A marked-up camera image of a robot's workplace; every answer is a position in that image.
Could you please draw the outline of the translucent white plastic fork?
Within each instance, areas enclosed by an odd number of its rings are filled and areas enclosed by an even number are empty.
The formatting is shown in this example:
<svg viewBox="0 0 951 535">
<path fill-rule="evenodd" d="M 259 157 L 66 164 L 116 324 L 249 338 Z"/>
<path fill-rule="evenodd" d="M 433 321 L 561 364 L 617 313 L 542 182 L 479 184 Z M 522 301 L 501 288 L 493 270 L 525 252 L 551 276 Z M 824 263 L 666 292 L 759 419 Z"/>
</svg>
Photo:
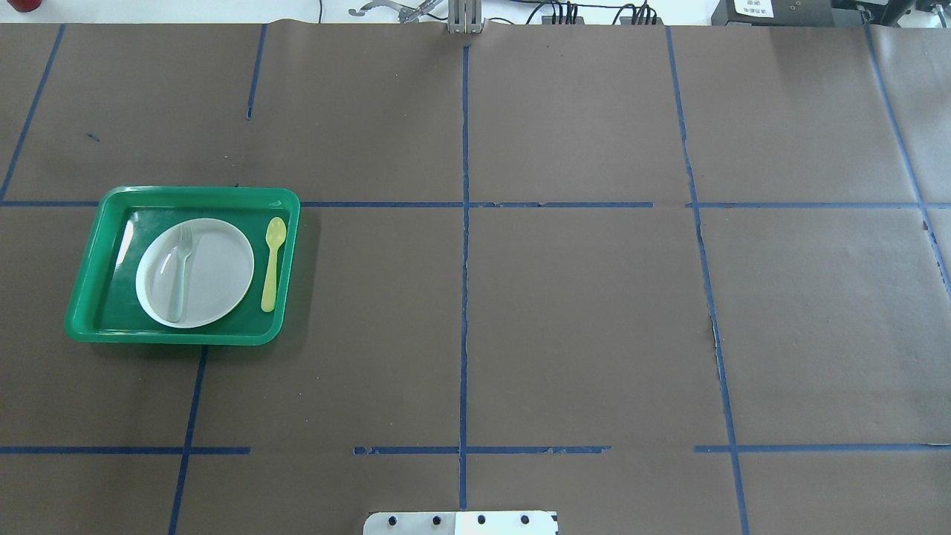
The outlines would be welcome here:
<svg viewBox="0 0 951 535">
<path fill-rule="evenodd" d="M 178 243 L 175 247 L 176 271 L 173 291 L 169 302 L 169 321 L 178 324 L 184 317 L 186 307 L 187 270 L 188 261 L 194 250 L 194 235 L 190 223 L 184 222 L 179 227 Z"/>
</svg>

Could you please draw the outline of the green plastic tray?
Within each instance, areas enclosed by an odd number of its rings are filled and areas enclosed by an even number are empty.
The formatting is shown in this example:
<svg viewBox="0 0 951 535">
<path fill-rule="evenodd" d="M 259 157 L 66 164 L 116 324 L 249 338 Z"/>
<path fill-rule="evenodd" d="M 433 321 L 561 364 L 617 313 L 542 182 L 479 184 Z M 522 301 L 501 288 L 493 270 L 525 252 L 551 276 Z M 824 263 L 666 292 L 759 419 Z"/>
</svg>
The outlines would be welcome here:
<svg viewBox="0 0 951 535">
<path fill-rule="evenodd" d="M 275 311 L 259 307 L 268 248 L 265 231 L 281 217 L 288 237 L 279 251 Z M 102 197 L 65 315 L 71 338 L 91 343 L 188 343 L 260 346 L 281 331 L 288 301 L 300 200 L 282 187 L 116 187 Z M 255 271 L 247 295 L 223 319 L 199 328 L 155 322 L 134 287 L 140 257 L 166 228 L 194 218 L 234 224 L 250 241 Z"/>
</svg>

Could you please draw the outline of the yellow plastic spoon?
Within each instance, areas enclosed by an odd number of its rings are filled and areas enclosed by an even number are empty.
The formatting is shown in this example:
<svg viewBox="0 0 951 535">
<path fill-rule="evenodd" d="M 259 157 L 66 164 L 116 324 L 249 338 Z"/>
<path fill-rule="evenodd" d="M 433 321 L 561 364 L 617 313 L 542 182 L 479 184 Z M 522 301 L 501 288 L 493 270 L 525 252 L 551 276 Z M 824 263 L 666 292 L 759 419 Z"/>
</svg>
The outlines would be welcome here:
<svg viewBox="0 0 951 535">
<path fill-rule="evenodd" d="M 265 231 L 265 243 L 268 248 L 265 265 L 264 289 L 262 289 L 259 307 L 265 313 L 275 311 L 276 292 L 279 283 L 279 251 L 288 237 L 288 227 L 281 217 L 272 217 Z"/>
</svg>

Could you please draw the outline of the white round plate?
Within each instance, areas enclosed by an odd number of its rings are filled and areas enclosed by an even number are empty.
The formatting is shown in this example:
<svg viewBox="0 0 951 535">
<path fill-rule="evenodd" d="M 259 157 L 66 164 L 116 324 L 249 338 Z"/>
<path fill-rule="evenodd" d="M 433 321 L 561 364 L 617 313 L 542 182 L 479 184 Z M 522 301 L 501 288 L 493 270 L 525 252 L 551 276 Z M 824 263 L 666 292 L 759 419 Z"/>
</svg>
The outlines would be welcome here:
<svg viewBox="0 0 951 535">
<path fill-rule="evenodd" d="M 199 328 L 234 311 L 249 291 L 255 271 L 248 237 L 234 224 L 217 218 L 194 218 L 194 250 L 188 261 L 186 307 L 178 324 L 169 321 L 169 302 L 176 271 L 179 227 L 160 233 L 140 257 L 134 287 L 146 315 L 176 329 Z"/>
</svg>

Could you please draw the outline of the grey aluminium frame post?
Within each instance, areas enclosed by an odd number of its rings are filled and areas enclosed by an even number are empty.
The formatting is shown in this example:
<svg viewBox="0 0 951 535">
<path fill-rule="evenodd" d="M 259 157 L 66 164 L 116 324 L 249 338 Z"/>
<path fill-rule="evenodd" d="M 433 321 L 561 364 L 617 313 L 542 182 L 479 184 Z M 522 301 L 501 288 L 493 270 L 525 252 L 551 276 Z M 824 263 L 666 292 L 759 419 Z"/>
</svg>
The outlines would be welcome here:
<svg viewBox="0 0 951 535">
<path fill-rule="evenodd" d="M 482 13 L 482 0 L 447 1 L 447 30 L 449 34 L 482 33 L 485 17 Z"/>
</svg>

